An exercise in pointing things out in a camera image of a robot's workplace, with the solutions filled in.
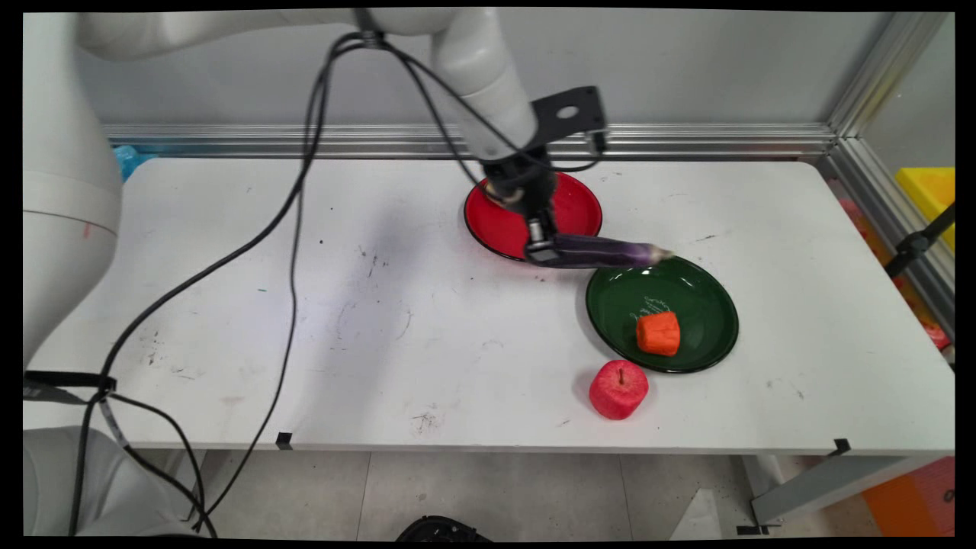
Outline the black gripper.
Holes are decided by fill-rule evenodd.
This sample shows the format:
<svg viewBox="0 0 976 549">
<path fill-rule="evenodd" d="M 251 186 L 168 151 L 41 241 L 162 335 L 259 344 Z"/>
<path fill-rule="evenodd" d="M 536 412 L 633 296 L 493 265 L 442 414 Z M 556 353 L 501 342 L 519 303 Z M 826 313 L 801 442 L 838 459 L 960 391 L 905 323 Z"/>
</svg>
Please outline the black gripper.
<svg viewBox="0 0 976 549">
<path fill-rule="evenodd" d="M 485 192 L 499 207 L 523 216 L 528 230 L 524 259 L 533 265 L 555 260 L 554 241 L 560 233 L 552 198 L 557 175 L 550 168 L 544 147 L 533 147 L 526 156 L 482 161 Z"/>
</svg>

